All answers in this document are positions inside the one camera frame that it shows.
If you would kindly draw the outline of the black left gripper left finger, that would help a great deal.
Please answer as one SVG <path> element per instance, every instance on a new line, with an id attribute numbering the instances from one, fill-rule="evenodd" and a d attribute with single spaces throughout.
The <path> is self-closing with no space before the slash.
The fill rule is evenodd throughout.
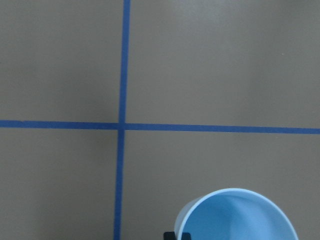
<path id="1" fill-rule="evenodd" d="M 166 231 L 163 233 L 163 240 L 176 240 L 176 234 L 174 231 Z"/>

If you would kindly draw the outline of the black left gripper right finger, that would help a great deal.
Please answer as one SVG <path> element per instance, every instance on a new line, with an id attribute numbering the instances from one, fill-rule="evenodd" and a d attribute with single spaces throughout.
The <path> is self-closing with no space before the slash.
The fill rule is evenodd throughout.
<path id="1" fill-rule="evenodd" d="M 181 240 L 191 240 L 191 234 L 189 232 L 183 232 L 181 235 Z"/>

